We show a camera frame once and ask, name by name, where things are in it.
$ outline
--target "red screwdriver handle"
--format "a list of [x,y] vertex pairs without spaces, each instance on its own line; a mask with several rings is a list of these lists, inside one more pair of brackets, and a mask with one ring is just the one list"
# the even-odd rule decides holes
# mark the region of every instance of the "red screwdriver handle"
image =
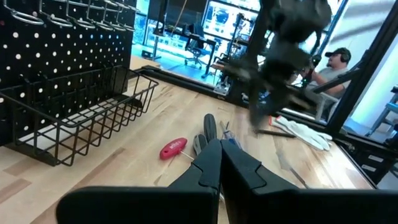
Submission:
[[165,145],[165,147],[163,147],[163,149],[160,151],[160,158],[165,160],[176,156],[184,149],[187,142],[188,140],[186,138],[174,139],[173,141]]

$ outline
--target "white glove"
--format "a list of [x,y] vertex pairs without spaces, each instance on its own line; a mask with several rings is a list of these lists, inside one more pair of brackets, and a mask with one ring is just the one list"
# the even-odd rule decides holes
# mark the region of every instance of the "white glove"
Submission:
[[299,139],[303,140],[307,144],[311,145],[318,150],[330,150],[329,141],[332,137],[325,133],[319,133],[310,129],[304,124],[298,124],[295,121],[288,121],[286,118],[279,116],[274,118],[271,125],[281,128],[287,133],[297,136]]

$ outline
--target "office chair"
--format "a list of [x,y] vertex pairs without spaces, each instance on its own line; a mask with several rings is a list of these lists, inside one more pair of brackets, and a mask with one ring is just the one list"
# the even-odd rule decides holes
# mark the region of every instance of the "office chair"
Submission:
[[[205,32],[203,31],[203,27],[200,24],[192,24],[188,26],[188,30],[192,34],[196,34],[203,38],[205,37]],[[204,41],[200,40],[188,39],[185,50],[193,54],[192,58],[185,58],[185,65],[188,65],[188,62],[194,61],[195,65],[200,65],[199,69],[201,69],[201,66],[203,64],[203,62],[200,61],[199,58],[205,55],[210,55],[210,51],[205,49]]]

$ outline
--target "robotic arm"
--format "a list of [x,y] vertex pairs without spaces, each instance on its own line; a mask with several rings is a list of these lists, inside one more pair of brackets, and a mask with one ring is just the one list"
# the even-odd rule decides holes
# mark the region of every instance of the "robotic arm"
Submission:
[[[311,55],[299,48],[314,32],[317,42],[321,31],[331,21],[327,0],[261,0],[261,9],[246,54],[225,67],[226,75],[248,83],[250,120],[256,130],[265,116],[290,106],[310,110],[317,106],[317,96],[290,86],[294,71],[309,66]],[[259,70],[257,56],[261,53],[267,30],[274,32],[264,66]],[[270,92],[264,106],[258,105],[259,92]]]

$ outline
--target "gray shirt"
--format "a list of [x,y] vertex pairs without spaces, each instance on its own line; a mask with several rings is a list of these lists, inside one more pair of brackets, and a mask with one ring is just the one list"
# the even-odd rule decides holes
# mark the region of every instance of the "gray shirt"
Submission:
[[[326,80],[328,80],[328,81],[331,81],[331,80],[337,78],[338,75],[344,74],[344,73],[346,73],[347,71],[348,71],[348,68],[342,68],[342,69],[339,69],[339,70],[333,70],[333,69],[331,69],[331,68],[328,67],[328,68],[324,68],[324,69],[320,70],[320,71],[318,72],[318,74],[319,74],[320,76],[322,76],[324,79],[326,79]],[[345,88],[347,88],[348,85],[349,85],[349,81],[343,83],[343,86],[344,86]],[[318,86],[318,84],[316,83],[316,81],[312,81],[312,82],[308,85],[307,88],[312,89],[312,88],[315,88],[316,86]],[[336,97],[336,98],[341,98],[341,97],[342,97],[342,94],[337,93],[334,97]]]

